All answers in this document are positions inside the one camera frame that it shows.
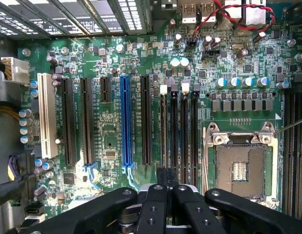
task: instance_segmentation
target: blue pcie slot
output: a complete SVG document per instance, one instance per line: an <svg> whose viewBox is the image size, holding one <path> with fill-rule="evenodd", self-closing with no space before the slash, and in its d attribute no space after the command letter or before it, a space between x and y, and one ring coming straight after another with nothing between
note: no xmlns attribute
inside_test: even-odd
<svg viewBox="0 0 302 234"><path fill-rule="evenodd" d="M132 129L129 76L121 76L121 140L122 166L130 167L132 165Z"/></svg>

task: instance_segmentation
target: white pci slot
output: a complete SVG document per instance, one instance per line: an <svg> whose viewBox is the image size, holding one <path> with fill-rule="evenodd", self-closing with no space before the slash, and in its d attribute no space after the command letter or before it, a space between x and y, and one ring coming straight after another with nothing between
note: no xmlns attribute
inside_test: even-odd
<svg viewBox="0 0 302 234"><path fill-rule="evenodd" d="M55 89L50 74L38 73L37 78L42 158L52 158L58 155L58 145L55 143L57 138Z"/></svg>

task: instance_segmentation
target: motherboard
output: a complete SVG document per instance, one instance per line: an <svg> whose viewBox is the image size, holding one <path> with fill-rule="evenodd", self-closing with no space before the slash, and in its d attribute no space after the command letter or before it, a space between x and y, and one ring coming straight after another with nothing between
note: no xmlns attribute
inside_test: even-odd
<svg viewBox="0 0 302 234"><path fill-rule="evenodd" d="M46 218L119 187L138 191L162 167L201 193L222 188L281 211L274 132L284 90L302 79L302 24L279 16L263 37L207 27L195 45L180 14L153 35L19 42L30 66L21 141Z"/></svg>

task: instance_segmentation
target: green circuit board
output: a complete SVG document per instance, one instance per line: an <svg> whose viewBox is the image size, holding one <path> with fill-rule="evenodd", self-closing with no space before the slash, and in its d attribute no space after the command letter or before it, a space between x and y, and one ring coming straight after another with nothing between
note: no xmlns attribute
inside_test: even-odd
<svg viewBox="0 0 302 234"><path fill-rule="evenodd" d="M63 75L73 80L74 113L76 121L76 148L77 164L67 166L65 164L64 146L59 146L58 156L52 158L55 166L52 169L53 176L47 178L45 174L40 176L39 185L47 187L47 197L43 201L46 205L47 217L53 217L68 209L86 202L89 199L103 195L119 187L132 187L136 190L143 184L156 183L156 168L162 167L161 158L161 96L160 86L164 84L177 84L179 89L181 81L187 80L192 88L193 84L200 85L198 99L198 175L195 186L200 192L204 191L203 179L203 139L204 131L210 123L216 123L221 131L251 132L260 131L263 124L269 121L275 129L283 125L283 95L276 88L277 74L283 74L283 80L289 81L290 76L302 71L299 64L294 61L294 56L302 51L302 46L289 48L286 44L289 38L295 34L295 38L302 39L302 25L286 27L285 23L275 24L264 40L254 44L253 36L234 37L231 31L214 31L202 29L199 33L199 41L195 50L186 50L186 41L192 35L192 29L184 29L181 26L180 16L176 16L177 26L174 30L168 30L164 25L162 30L149 36L105 37L87 39L57 39L34 40L19 43L19 58L30 63L30 79L37 80L38 73L52 74L50 63L46 61L50 52L60 61L64 69ZM179 46L173 43L174 35L179 32L183 40ZM217 50L221 51L218 58L202 59L202 37L204 35L217 36L221 43ZM123 51L116 51L117 45L123 45ZM238 50L232 49L233 45L242 44L249 50L249 54L242 59L236 58ZM62 55L63 47L69 49L68 55ZM94 47L104 48L105 54L94 54ZM30 57L25 57L22 50L28 48ZM172 59L187 58L187 68L172 68ZM119 73L110 73L112 68L117 68ZM121 100L120 100L120 76L128 75L131 81L131 112L132 112L132 158L134 167L132 178L122 168L122 140L121 140ZM141 84L140 76L149 75L151 87L151 118L152 123L152 161L150 165L142 163L142 125L141 120ZM100 78L108 77L111 80L111 102L100 102ZM228 82L231 78L242 81L251 77L255 82L262 77L269 78L269 84L259 87L253 84L245 88L241 84L237 87L223 88L216 85L216 81L224 78ZM80 79L92 79L93 121L94 121L94 146L97 167L94 170L95 178L92 183L84 181L88 174L83 170L82 159L82 121L81 121L81 97ZM61 87L56 87L56 123L59 136L63 132ZM31 108L31 89L22 87L22 108ZM270 111L214 111L211 106L213 100L233 100L232 94L237 95L238 100L272 100L273 107ZM168 93L168 113L170 94ZM190 126L190 110L186 114L188 126ZM40 144L39 114L34 115L34 141L26 145L28 149L34 149ZM168 139L170 135L170 117L168 118ZM275 195L274 209L281 210L281 177L282 177L282 135L277 136L277 173L276 181L272 176L272 147L264 148L264 180L265 196ZM181 140L178 143L178 159L181 157ZM106 150L115 151L114 158L106 157ZM216 148L208 150L208 188L217 186L216 178ZM271 191L272 184L277 185L276 190Z"/></svg>

